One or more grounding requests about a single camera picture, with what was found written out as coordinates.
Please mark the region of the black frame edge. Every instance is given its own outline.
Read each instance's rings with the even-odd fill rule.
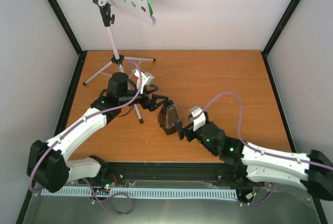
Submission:
[[[293,152],[296,152],[296,147],[295,147],[295,144],[294,144],[292,136],[291,136],[291,132],[290,132],[290,129],[289,129],[289,126],[288,126],[287,118],[286,118],[285,112],[283,110],[279,94],[277,92],[277,88],[276,88],[276,85],[275,85],[275,82],[274,82],[274,78],[273,78],[273,74],[272,74],[270,65],[268,63],[267,58],[264,56],[264,53],[261,52],[261,54],[262,54],[262,57],[263,57],[263,61],[264,61],[264,64],[265,64],[265,68],[266,68],[266,71],[267,71],[268,78],[269,78],[270,83],[271,83],[272,90],[273,90],[273,93],[274,93],[274,96],[275,96],[275,101],[276,101],[277,107],[278,107],[280,115],[281,115],[282,123],[283,123],[283,126],[284,126],[286,134],[287,134],[287,138],[288,138],[288,141],[289,141],[290,148]],[[318,217],[319,217],[319,220],[320,220],[321,224],[328,224],[320,200],[318,198],[314,198],[314,197],[312,197],[312,200],[313,200],[313,204],[316,208],[316,211],[317,211],[317,214],[318,214]]]
[[[82,49],[79,45],[79,42],[77,41],[71,27],[69,26],[67,19],[65,15],[63,14],[57,0],[48,0],[49,4],[51,5],[51,8],[53,9],[54,13],[56,14],[61,26],[63,27],[69,41],[72,43],[76,53],[78,55],[82,54]]]
[[[273,31],[272,36],[270,37],[269,41],[266,44],[265,49],[263,50],[263,57],[267,58],[270,51],[272,50],[274,44],[276,43],[277,39],[282,33],[282,30],[285,28],[287,22],[289,21],[291,15],[295,11],[297,5],[299,4],[300,0],[291,0],[288,7],[286,8],[284,14],[282,15],[279,23],[277,24],[275,30]]]
[[[67,90],[66,98],[63,103],[63,107],[62,107],[62,110],[61,110],[61,113],[60,113],[60,116],[58,119],[58,123],[57,123],[56,129],[55,129],[54,135],[59,134],[61,131],[63,131],[66,128],[69,113],[71,111],[71,107],[72,107],[72,104],[74,101],[76,89],[79,84],[80,76],[82,73],[82,69],[83,69],[83,65],[84,65],[87,53],[88,53],[88,51],[83,51],[78,57],[78,61],[76,63],[74,73],[73,73],[71,82],[69,84],[68,90]],[[31,197],[32,197],[32,192],[30,192],[30,190],[28,190],[27,194],[25,195],[20,213],[17,217],[16,224],[23,224],[25,215],[26,215],[28,207],[29,207]]]

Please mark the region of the orange wooden surface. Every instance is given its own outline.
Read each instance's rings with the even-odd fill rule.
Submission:
[[[184,123],[194,106],[204,107],[224,91],[233,91],[242,99],[244,116],[242,136],[267,148],[290,151],[283,123],[274,99],[260,51],[120,51],[125,56],[156,58],[155,63],[142,62],[142,71],[155,76],[158,94],[170,97],[177,105]],[[82,83],[105,65],[111,51],[89,51],[76,91],[68,125],[89,108],[109,77],[99,75],[87,86]],[[111,65],[107,72],[118,71]],[[71,156],[82,159],[97,155],[106,161],[177,161],[220,162],[197,141],[180,141],[177,134],[166,136],[157,123],[159,110],[140,110],[144,124],[139,124],[135,111],[116,118],[94,133]],[[210,120],[226,134],[237,137],[238,104],[231,95],[219,98],[209,109]]]

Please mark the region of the tripod stand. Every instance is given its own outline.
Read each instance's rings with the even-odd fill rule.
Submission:
[[[102,16],[104,26],[106,27],[109,38],[110,38],[110,42],[111,42],[111,46],[112,46],[112,50],[113,50],[113,57],[111,58],[111,61],[108,62],[104,67],[102,67],[99,71],[97,71],[94,75],[92,75],[88,80],[83,82],[83,85],[87,85],[90,81],[92,81],[99,74],[103,73],[103,71],[105,69],[107,69],[109,66],[111,66],[112,64],[117,64],[119,67],[119,71],[122,73],[125,73],[123,65],[122,65],[122,62],[124,60],[133,60],[133,61],[138,60],[139,64],[141,63],[141,61],[156,61],[155,58],[139,58],[139,57],[127,57],[127,56],[119,55],[117,47],[116,47],[116,43],[114,42],[114,38],[112,35],[112,31],[111,31],[111,24],[114,24],[114,20],[115,20],[115,15],[111,14],[112,1],[111,0],[93,0],[93,3],[98,5],[98,7],[99,7],[99,11]],[[136,104],[134,105],[134,109],[135,109],[135,112],[139,119],[139,122],[141,124],[144,123],[144,121],[141,117],[140,111]]]

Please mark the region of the stand clamp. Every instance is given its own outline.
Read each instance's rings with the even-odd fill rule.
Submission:
[[[111,0],[93,0],[93,3],[99,7],[100,15],[105,27],[110,27],[111,24],[114,24],[116,19],[114,14],[111,14],[111,5],[113,2]]]

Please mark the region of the red wire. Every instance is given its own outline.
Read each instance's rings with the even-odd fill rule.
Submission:
[[[110,174],[110,175],[108,175],[106,177],[110,178],[111,176],[114,178],[114,182],[116,183],[116,186],[117,186],[118,185],[118,180],[116,179],[116,177],[114,176],[114,174]]]

